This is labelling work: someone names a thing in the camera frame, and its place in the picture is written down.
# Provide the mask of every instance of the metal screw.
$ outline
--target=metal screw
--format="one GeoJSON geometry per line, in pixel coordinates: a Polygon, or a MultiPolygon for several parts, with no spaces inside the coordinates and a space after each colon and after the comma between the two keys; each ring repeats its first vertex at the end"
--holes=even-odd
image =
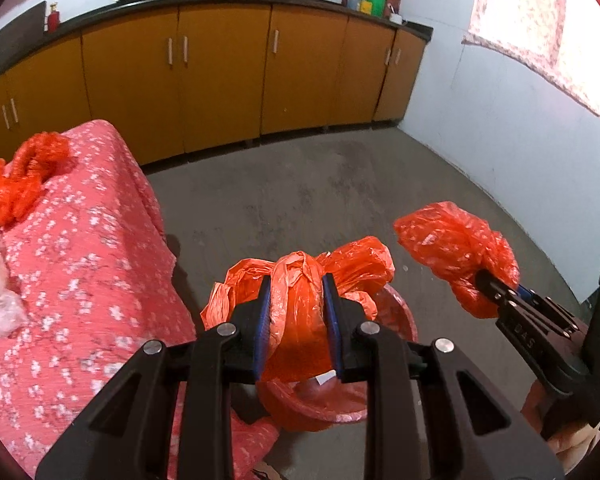
{"type": "Polygon", "coordinates": [[[159,354],[162,351],[162,343],[157,339],[151,339],[142,345],[142,350],[147,355],[159,354]]]}
{"type": "Polygon", "coordinates": [[[218,328],[216,328],[216,330],[218,330],[218,333],[222,337],[227,337],[229,335],[235,334],[237,328],[233,323],[222,323],[222,325],[219,325],[218,328]]]}
{"type": "Polygon", "coordinates": [[[442,353],[448,354],[453,351],[456,346],[451,339],[447,339],[446,337],[441,337],[440,339],[436,339],[436,348],[440,350],[442,353]]]}
{"type": "Polygon", "coordinates": [[[373,321],[365,321],[360,325],[360,330],[367,335],[373,335],[380,332],[380,326],[378,323],[374,323],[373,321]]]}

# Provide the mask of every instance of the plastic tub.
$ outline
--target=plastic tub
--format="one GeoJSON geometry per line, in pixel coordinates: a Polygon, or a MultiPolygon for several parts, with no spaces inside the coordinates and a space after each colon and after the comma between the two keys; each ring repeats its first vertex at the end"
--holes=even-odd
{"type": "MultiPolygon", "coordinates": [[[[418,341],[418,330],[407,303],[390,286],[374,295],[377,320],[408,341],[418,341]]],[[[333,424],[366,420],[366,383],[342,384],[336,377],[320,385],[315,378],[299,383],[279,380],[256,385],[260,402],[273,420],[287,431],[321,431],[333,424]]]]}

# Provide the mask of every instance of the curtain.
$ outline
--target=curtain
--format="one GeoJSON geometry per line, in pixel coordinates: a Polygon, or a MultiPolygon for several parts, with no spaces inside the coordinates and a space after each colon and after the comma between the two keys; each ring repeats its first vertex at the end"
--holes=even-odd
{"type": "Polygon", "coordinates": [[[600,116],[595,0],[475,0],[464,42],[518,60],[600,116]]]}

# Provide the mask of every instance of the black countertop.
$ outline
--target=black countertop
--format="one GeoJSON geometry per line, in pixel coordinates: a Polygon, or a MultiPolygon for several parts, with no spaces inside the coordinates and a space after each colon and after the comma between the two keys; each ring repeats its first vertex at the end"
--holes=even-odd
{"type": "Polygon", "coordinates": [[[64,36],[68,36],[84,28],[91,27],[101,22],[106,22],[113,18],[125,16],[133,12],[140,10],[157,9],[159,7],[175,6],[181,4],[208,4],[208,3],[242,3],[242,4],[285,4],[295,5],[301,7],[310,7],[312,9],[323,9],[330,10],[331,12],[339,12],[348,16],[355,16],[361,20],[367,20],[385,27],[406,30],[414,36],[422,38],[427,41],[431,40],[433,34],[433,28],[427,27],[426,25],[420,25],[419,23],[407,22],[405,25],[397,25],[389,20],[377,18],[375,16],[369,16],[356,10],[348,9],[339,4],[333,2],[327,2],[325,0],[129,0],[126,2],[117,2],[109,6],[100,7],[98,9],[91,10],[75,16],[74,18],[67,20],[59,25],[58,30],[51,34],[45,34],[41,41],[24,46],[14,56],[11,56],[8,60],[0,64],[0,76],[16,65],[19,61],[25,57],[33,54],[35,51],[51,44],[64,36]]]}

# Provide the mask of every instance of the window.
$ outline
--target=window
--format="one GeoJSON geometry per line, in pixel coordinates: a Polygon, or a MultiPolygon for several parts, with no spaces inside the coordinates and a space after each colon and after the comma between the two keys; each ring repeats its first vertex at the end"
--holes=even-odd
{"type": "Polygon", "coordinates": [[[522,62],[600,116],[595,0],[475,0],[464,42],[522,62]]]}

